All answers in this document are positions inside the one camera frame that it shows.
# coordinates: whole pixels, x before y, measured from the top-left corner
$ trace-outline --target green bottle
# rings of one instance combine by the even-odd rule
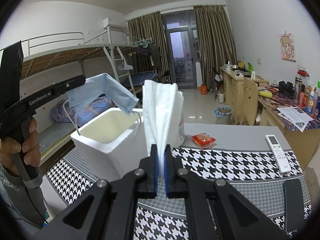
[[[251,63],[248,62],[248,72],[251,74],[252,71],[253,71],[253,67]]]

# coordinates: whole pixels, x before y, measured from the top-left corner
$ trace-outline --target remote control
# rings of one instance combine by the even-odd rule
[[[275,135],[266,135],[266,140],[271,148],[273,156],[276,159],[280,173],[287,173],[291,171],[291,167],[287,157],[284,154],[280,144]]]

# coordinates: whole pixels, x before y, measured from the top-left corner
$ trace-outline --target mask ear loop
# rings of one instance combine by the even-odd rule
[[[78,111],[76,111],[76,114],[75,114],[76,123],[74,123],[73,120],[71,119],[70,115],[69,115],[68,112],[66,111],[65,106],[64,106],[64,105],[65,105],[66,103],[68,103],[68,102],[69,102],[69,100],[64,101],[64,103],[62,104],[62,108],[63,108],[63,110],[65,111],[65,113],[67,114],[67,116],[68,116],[69,120],[71,121],[71,123],[73,124],[73,126],[76,128],[77,133],[78,133],[79,135],[81,135],[80,132],[79,132],[79,129],[78,129],[78,125],[77,125],[77,115],[78,115]]]
[[[137,114],[137,115],[139,116],[139,121],[138,121],[138,123],[137,123],[136,129],[134,130],[134,132],[135,132],[134,137],[136,138],[136,137],[137,137],[138,127],[141,125],[142,121],[141,121],[141,116],[140,116],[140,113],[139,113],[139,112],[134,112],[134,111],[133,111],[133,113],[135,113],[135,114]]]

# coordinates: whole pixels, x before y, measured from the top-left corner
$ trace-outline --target blue face mask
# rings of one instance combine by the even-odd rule
[[[129,115],[138,102],[129,90],[107,73],[87,78],[81,87],[67,92],[69,106],[76,111],[86,108],[99,95],[106,94],[123,112]]]

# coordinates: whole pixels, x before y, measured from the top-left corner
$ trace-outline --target blue bedding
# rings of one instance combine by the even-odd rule
[[[158,74],[156,73],[156,71],[134,73],[134,74],[131,74],[131,79],[134,87],[142,87],[145,80],[147,79],[156,81],[158,79]],[[122,82],[122,85],[125,88],[131,88],[129,78],[127,78],[124,82]]]
[[[65,100],[60,101],[57,103],[50,111],[50,116],[56,122],[65,122],[70,123],[67,114],[63,110],[62,104]],[[113,106],[113,102],[111,98],[107,95],[102,97],[98,97],[94,100],[91,104],[89,104],[85,109],[80,110],[77,115],[77,125],[79,127],[84,126],[87,122],[98,116],[99,114],[103,113],[104,111],[108,110]],[[76,111],[73,107],[69,107],[68,103],[65,104],[66,111],[74,120]]]

